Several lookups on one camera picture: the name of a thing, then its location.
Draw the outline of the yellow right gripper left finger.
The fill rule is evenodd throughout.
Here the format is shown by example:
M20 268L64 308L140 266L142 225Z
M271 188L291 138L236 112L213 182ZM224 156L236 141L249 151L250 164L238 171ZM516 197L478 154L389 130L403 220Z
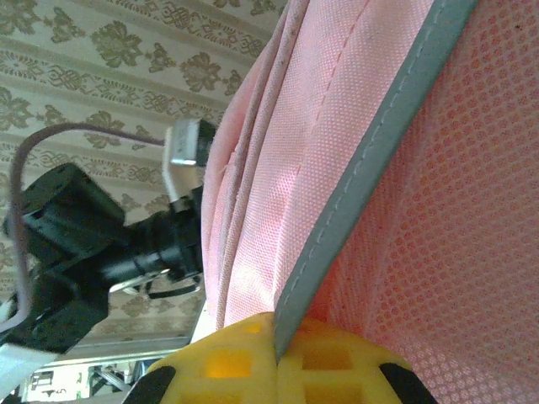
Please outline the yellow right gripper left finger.
M158 360L127 403L276 403L274 315L262 313L213 332Z

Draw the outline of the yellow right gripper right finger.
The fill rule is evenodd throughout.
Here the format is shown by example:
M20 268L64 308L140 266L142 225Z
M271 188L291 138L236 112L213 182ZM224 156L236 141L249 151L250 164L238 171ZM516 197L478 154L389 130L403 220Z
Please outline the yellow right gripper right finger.
M279 403L435 403L400 355L306 319L277 366Z

